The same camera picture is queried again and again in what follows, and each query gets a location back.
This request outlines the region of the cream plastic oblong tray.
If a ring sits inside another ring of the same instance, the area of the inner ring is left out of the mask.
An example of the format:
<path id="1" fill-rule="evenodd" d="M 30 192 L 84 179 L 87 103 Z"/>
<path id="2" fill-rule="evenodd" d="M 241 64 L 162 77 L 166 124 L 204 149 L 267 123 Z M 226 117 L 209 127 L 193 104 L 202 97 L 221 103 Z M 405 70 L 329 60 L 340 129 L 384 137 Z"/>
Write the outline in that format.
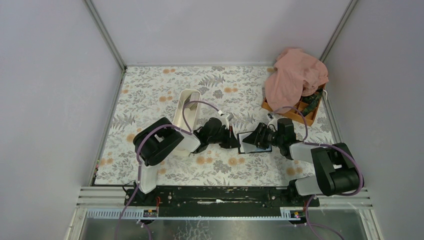
<path id="1" fill-rule="evenodd" d="M 189 109 L 184 106 L 184 102 L 191 93 L 200 93 L 198 90 L 194 89 L 184 89 L 180 95 L 177 102 L 176 111 L 172 124 L 185 130 L 191 132 L 194 130 L 195 125 L 197 124 L 198 114 L 200 112 L 200 107 L 198 103 L 195 107 Z M 200 141 L 196 138 L 194 134 L 182 133 L 184 139 L 178 144 L 178 146 L 172 151 L 172 154 L 179 157 L 188 157 L 191 153 L 196 150 Z"/>

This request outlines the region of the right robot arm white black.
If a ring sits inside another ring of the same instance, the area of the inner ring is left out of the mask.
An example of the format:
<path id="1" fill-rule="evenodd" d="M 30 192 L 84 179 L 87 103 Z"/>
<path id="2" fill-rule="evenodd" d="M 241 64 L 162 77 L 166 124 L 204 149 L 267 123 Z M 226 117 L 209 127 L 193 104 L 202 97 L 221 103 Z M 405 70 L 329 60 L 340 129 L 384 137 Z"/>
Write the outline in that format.
<path id="1" fill-rule="evenodd" d="M 276 147 L 288 160 L 313 165 L 314 175 L 289 182 L 287 190 L 292 197 L 351 196 L 364 186 L 364 178 L 345 143 L 329 145 L 300 141 L 289 118 L 272 119 L 268 124 L 261 122 L 239 142 L 245 153 Z"/>

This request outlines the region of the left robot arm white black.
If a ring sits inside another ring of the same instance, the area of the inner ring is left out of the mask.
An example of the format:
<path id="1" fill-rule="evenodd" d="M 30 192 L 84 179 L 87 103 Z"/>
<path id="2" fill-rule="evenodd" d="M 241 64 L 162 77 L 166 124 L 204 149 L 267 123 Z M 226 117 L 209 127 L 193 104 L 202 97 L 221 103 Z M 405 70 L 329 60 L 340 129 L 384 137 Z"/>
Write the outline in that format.
<path id="1" fill-rule="evenodd" d="M 233 127 L 223 116 L 211 117 L 203 126 L 189 132 L 162 117 L 152 125 L 139 132 L 133 139 L 138 174 L 136 189 L 143 194 L 152 192 L 157 187 L 157 171 L 175 149 L 181 148 L 189 154 L 198 154 L 211 144 L 223 149 L 240 147 Z"/>

